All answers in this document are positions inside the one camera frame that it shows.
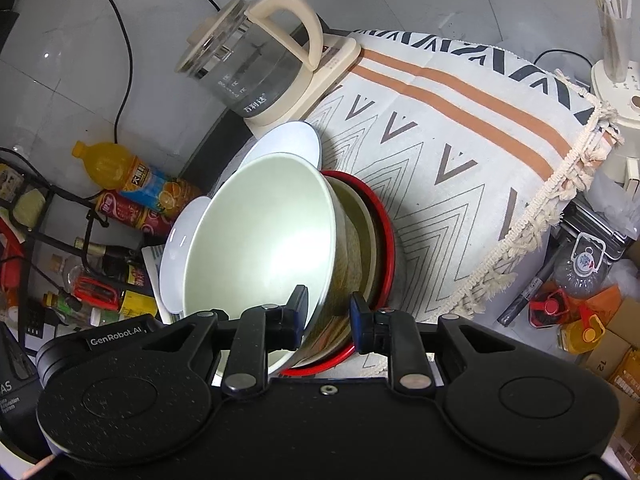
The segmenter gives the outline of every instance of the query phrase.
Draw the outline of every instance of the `metal tin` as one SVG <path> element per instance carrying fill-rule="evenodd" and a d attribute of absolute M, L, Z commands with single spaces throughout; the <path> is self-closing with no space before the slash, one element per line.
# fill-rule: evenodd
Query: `metal tin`
<path fill-rule="evenodd" d="M 607 245 L 605 257 L 610 264 L 622 258 L 626 248 L 634 241 L 611 228 L 603 215 L 591 209 L 582 193 L 578 193 L 564 208 L 560 227 L 574 240 L 580 233 L 588 233 L 603 240 Z"/>

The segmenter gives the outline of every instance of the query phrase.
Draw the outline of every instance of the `orange stripe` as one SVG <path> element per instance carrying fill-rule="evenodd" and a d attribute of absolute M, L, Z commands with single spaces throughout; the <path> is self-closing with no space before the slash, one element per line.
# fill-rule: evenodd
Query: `orange stripe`
<path fill-rule="evenodd" d="M 458 79 L 457 77 L 443 72 L 442 70 L 436 70 L 434 68 L 425 68 L 418 65 L 414 65 L 412 63 L 407 63 L 405 61 L 401 61 L 394 57 L 385 56 L 384 54 L 380 54 L 375 50 L 363 49 L 364 57 L 366 59 L 370 59 L 377 63 L 386 65 L 391 68 L 395 68 L 396 70 L 401 70 L 402 72 L 407 72 L 409 74 L 424 77 L 426 79 L 430 79 L 435 81 L 436 83 L 441 83 L 445 86 L 448 86 L 452 90 L 455 90 L 459 94 L 475 101 L 479 105 L 484 106 L 485 108 L 489 108 L 500 114 L 516 124 L 519 124 L 523 128 L 526 128 L 530 132 L 533 132 L 541 139 L 546 140 L 555 150 L 558 152 L 562 158 L 569 153 L 571 146 L 569 143 L 564 140 L 562 135 L 560 135 L 554 128 L 546 124 L 544 121 L 541 121 L 539 118 L 534 117 L 526 112 L 516 108 L 513 105 L 505 103 L 501 101 L 497 97 L 492 96 L 491 94 L 487 94 L 474 86 L 471 86 L 469 83 L 462 81 L 462 79 Z"/>
<path fill-rule="evenodd" d="M 399 94 L 428 104 L 449 119 L 456 121 L 458 124 L 472 130 L 496 146 L 504 149 L 506 152 L 511 153 L 511 155 L 535 171 L 542 180 L 547 180 L 553 174 L 553 170 L 548 162 L 529 146 L 524 145 L 519 140 L 514 139 L 492 124 L 465 112 L 439 95 L 429 92 L 424 88 L 412 86 L 393 79 L 392 77 L 379 74 L 362 66 L 353 66 L 351 72 L 373 83 L 391 88 Z"/>

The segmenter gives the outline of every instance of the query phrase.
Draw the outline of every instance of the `white bowl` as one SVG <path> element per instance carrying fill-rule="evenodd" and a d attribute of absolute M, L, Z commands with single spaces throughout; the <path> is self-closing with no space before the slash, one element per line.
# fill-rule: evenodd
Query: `white bowl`
<path fill-rule="evenodd" d="M 301 156 L 318 170 L 322 161 L 318 134 L 311 124 L 304 121 L 290 121 L 266 133 L 244 156 L 240 168 L 269 153 L 292 153 Z"/>
<path fill-rule="evenodd" d="M 191 240 L 204 211 L 211 202 L 208 196 L 199 196 L 187 204 L 175 221 L 164 245 L 160 262 L 160 298 L 171 314 L 184 310 L 184 271 Z"/>
<path fill-rule="evenodd" d="M 285 304 L 302 284 L 309 324 L 332 282 L 337 217 L 344 224 L 332 195 L 316 168 L 289 153 L 265 155 L 238 170 L 213 197 L 193 237 L 185 315 L 220 308 L 237 319 L 253 306 Z M 268 372 L 280 370 L 292 354 L 271 352 Z"/>

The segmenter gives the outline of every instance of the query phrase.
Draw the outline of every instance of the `cream kettle handle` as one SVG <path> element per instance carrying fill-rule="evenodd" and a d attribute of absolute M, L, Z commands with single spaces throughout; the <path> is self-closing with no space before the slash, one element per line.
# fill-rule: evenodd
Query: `cream kettle handle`
<path fill-rule="evenodd" d="M 269 18 L 276 10 L 289 10 L 305 26 L 309 35 L 309 53 Z M 273 36 L 282 46 L 296 56 L 312 72 L 318 68 L 322 56 L 322 26 L 318 15 L 305 0 L 258 0 L 245 10 L 252 23 Z"/>

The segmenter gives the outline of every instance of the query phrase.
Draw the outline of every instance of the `yellow bottle cap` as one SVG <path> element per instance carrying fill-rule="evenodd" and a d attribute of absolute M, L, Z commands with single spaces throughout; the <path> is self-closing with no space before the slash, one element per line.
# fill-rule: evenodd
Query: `yellow bottle cap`
<path fill-rule="evenodd" d="M 47 292 L 42 297 L 43 306 L 54 306 L 58 302 L 58 297 L 53 292 Z"/>
<path fill-rule="evenodd" d="M 78 140 L 74 148 L 71 150 L 71 155 L 75 158 L 82 158 L 84 152 L 86 152 L 86 144 L 82 142 L 82 140 Z"/>
<path fill-rule="evenodd" d="M 582 339 L 585 343 L 591 343 L 596 339 L 596 331 L 593 328 L 587 328 L 582 332 Z"/>

